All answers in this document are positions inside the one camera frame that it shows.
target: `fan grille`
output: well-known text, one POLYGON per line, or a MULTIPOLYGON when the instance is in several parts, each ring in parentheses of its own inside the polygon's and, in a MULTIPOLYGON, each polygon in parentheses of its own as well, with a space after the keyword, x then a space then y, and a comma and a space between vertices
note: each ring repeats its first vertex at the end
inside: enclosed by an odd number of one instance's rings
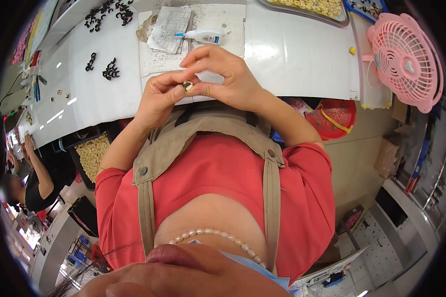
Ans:
POLYGON ((398 21, 384 22, 376 30, 376 37, 373 49, 380 58, 377 66, 384 74, 384 83, 399 97, 410 100, 433 96, 438 83, 436 65, 431 64, 430 50, 423 47, 420 37, 398 21))

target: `beige apron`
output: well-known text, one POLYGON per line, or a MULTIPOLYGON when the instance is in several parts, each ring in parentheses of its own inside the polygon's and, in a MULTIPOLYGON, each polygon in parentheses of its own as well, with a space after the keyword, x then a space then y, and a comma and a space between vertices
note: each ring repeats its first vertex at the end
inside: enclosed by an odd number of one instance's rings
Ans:
POLYGON ((213 107, 207 108, 205 104, 200 105, 198 110, 193 107, 190 113, 177 107, 177 111, 172 113, 166 124, 151 133, 151 145, 144 147, 134 161, 133 186, 138 187, 139 223, 144 253, 147 256, 154 249, 152 181, 172 164, 197 133, 219 132, 240 139, 264 159, 263 200, 264 229, 268 244, 267 268, 273 271, 279 241, 279 168, 284 167, 282 151, 279 145, 258 128, 246 123, 248 117, 245 118, 245 112, 216 102, 210 105, 213 107))

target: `pearl necklace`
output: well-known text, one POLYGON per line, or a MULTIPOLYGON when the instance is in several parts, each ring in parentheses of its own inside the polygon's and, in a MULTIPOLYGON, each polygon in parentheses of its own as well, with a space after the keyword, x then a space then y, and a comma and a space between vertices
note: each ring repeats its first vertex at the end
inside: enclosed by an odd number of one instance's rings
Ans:
POLYGON ((218 229, 198 228, 196 230, 190 230, 188 232, 182 233, 182 235, 180 235, 180 236, 175 237, 175 239, 170 240, 168 243, 169 244, 177 244, 178 242, 182 241, 184 238, 188 238, 189 236, 195 236, 196 234, 220 235, 221 237, 224 237, 231 241, 234 241, 234 243, 236 243, 236 245, 241 246, 243 251, 247 252, 248 255, 250 255, 256 263, 261 265, 261 267, 263 267, 264 269, 266 269, 266 267, 267 267, 266 263, 261 262, 261 258, 256 255, 254 250, 252 250, 249 245, 247 245, 246 243, 243 243, 243 241, 241 241, 239 238, 236 238, 235 235, 228 234, 226 232, 222 232, 221 230, 218 230, 218 229))

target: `red tray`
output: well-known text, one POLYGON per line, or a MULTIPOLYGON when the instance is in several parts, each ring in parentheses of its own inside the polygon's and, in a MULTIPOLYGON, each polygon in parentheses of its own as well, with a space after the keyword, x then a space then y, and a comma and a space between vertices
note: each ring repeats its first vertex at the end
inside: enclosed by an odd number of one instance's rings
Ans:
MULTIPOLYGON (((322 99, 321 104, 325 114, 341 126, 349 128, 355 124, 357 108, 352 100, 322 99)), ((322 115, 320 105, 314 112, 305 116, 324 141, 339 139, 347 135, 344 130, 334 126, 322 115)))

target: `fingernail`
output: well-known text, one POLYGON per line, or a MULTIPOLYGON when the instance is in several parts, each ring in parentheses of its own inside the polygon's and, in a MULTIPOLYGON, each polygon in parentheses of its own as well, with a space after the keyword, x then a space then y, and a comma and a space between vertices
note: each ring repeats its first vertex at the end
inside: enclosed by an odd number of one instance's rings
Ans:
POLYGON ((183 97, 185 95, 185 89, 183 86, 178 86, 177 90, 175 90, 175 96, 177 96, 177 98, 183 97))

